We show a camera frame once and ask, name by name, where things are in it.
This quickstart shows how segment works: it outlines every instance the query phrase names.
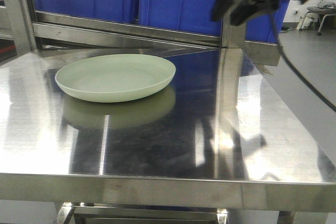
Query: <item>black cable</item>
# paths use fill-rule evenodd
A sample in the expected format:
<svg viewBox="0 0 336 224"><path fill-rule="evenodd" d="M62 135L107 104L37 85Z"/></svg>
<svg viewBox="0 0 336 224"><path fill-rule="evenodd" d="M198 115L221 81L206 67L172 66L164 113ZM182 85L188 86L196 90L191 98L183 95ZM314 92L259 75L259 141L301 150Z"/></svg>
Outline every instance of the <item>black cable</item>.
<svg viewBox="0 0 336 224"><path fill-rule="evenodd" d="M270 0L265 0L267 5L267 12L270 18L272 32L277 42L277 47L280 52L281 57L283 58L286 65L294 72L294 74L322 101L324 102L329 108L331 108L334 112L336 112L336 106L331 103L320 91L318 91L304 76L301 72L293 65L293 63L288 59L285 51L283 50L283 46L281 45L277 28L275 26L275 20L272 15L271 10L271 3Z"/></svg>

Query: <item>light green plate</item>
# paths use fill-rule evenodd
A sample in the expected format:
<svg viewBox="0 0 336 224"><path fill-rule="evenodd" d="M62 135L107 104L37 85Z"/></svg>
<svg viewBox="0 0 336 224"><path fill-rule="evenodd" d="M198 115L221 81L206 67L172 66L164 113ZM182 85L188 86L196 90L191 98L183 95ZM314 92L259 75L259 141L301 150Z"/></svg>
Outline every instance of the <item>light green plate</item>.
<svg viewBox="0 0 336 224"><path fill-rule="evenodd" d="M150 55L105 55L61 68L56 83L68 95L90 102L124 102L166 87L176 72L170 61Z"/></svg>

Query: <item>chair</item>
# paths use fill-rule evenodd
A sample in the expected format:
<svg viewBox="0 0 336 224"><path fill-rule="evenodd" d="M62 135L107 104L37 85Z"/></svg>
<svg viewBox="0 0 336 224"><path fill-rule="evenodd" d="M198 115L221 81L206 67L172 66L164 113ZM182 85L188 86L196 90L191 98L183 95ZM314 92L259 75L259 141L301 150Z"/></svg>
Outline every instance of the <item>chair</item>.
<svg viewBox="0 0 336 224"><path fill-rule="evenodd" d="M300 27L299 31L302 31L302 25L303 25L304 19L306 18L308 13L315 13L315 14L318 14L318 15L324 15L323 18L322 18L322 22L321 22L321 25L319 27L319 30L317 32L317 35L319 35L319 36L322 35L321 29L322 29L325 18L329 17L329 16L336 16L336 9L321 9L321 8L318 8L317 6L308 6L307 10L308 11L306 12L305 17L303 18L303 21L301 23L301 27Z"/></svg>

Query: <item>stainless steel table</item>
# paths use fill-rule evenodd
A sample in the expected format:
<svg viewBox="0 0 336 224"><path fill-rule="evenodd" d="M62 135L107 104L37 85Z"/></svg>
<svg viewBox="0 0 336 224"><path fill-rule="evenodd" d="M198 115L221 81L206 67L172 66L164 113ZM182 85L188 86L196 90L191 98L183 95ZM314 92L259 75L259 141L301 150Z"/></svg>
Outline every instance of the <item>stainless steel table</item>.
<svg viewBox="0 0 336 224"><path fill-rule="evenodd" d="M151 97L71 98L56 71L167 57ZM0 67L0 199L336 212L335 166L240 49L48 50Z"/></svg>

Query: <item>gray floor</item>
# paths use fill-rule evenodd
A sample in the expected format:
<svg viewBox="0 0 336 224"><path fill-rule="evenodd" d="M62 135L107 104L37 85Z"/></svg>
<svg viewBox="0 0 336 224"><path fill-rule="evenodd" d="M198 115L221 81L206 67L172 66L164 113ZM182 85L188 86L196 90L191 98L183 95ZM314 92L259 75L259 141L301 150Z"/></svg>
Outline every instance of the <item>gray floor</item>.
<svg viewBox="0 0 336 224"><path fill-rule="evenodd" d="M336 29L297 30L280 34L288 58L332 103L336 104ZM320 101L280 60L265 76L302 124L336 164L336 113Z"/></svg>

